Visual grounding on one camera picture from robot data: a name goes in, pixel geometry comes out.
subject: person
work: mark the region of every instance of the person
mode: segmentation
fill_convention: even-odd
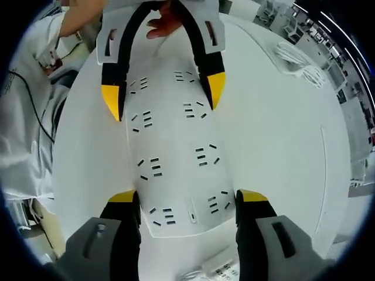
[[[52,150],[69,89],[51,85],[38,59],[100,15],[106,1],[76,0],[67,12],[35,22],[11,61],[0,95],[0,179],[8,200],[53,198]],[[181,25],[170,4],[161,2],[161,18],[148,22],[147,38]]]

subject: black cable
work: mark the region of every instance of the black cable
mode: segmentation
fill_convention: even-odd
[[[12,70],[8,70],[8,72],[9,72],[10,74],[13,74],[13,75],[17,76],[18,78],[20,78],[20,79],[25,83],[26,89],[27,89],[27,91],[28,91],[28,94],[29,94],[29,97],[30,97],[30,100],[31,100],[31,104],[32,104],[33,109],[34,109],[35,117],[36,117],[36,119],[37,119],[37,121],[38,121],[38,123],[39,123],[41,129],[43,130],[43,132],[44,132],[44,133],[46,134],[46,136],[50,139],[50,141],[54,144],[54,140],[53,140],[53,138],[48,134],[48,132],[47,132],[47,130],[45,129],[45,127],[43,127],[42,122],[41,122],[40,119],[39,119],[38,113],[36,112],[36,108],[35,108],[34,100],[33,100],[33,97],[31,96],[31,91],[30,91],[30,87],[29,87],[28,82],[27,82],[27,81],[26,81],[26,80],[25,80],[20,74],[18,74],[17,72],[14,72],[14,71],[12,71]]]

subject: white tabletop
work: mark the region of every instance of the white tabletop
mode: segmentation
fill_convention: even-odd
[[[344,214],[350,180],[349,141],[335,92],[280,73],[252,39],[283,41],[269,30],[222,17],[226,27],[226,88],[215,111],[235,189],[259,191],[325,256]],[[138,32],[134,50],[191,59],[183,29],[166,40]],[[142,56],[135,55],[136,61]],[[92,53],[66,101],[54,147],[56,214],[68,238],[97,217],[115,193],[132,189],[124,124],[113,120],[100,91]],[[141,280],[174,280],[235,243],[231,220],[190,238],[152,238],[143,222]]]

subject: shirt sleeve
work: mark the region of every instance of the shirt sleeve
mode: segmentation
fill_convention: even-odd
[[[64,17],[64,12],[47,16],[33,23],[26,32],[24,42],[36,60],[56,47]]]

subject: white shirt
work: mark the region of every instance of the white shirt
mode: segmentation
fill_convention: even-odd
[[[51,85],[37,59],[56,47],[63,18],[60,13],[35,22],[9,66],[29,84],[37,115],[52,138],[53,118],[69,89]],[[8,74],[0,96],[0,179],[6,198],[53,197],[52,147],[25,83]]]

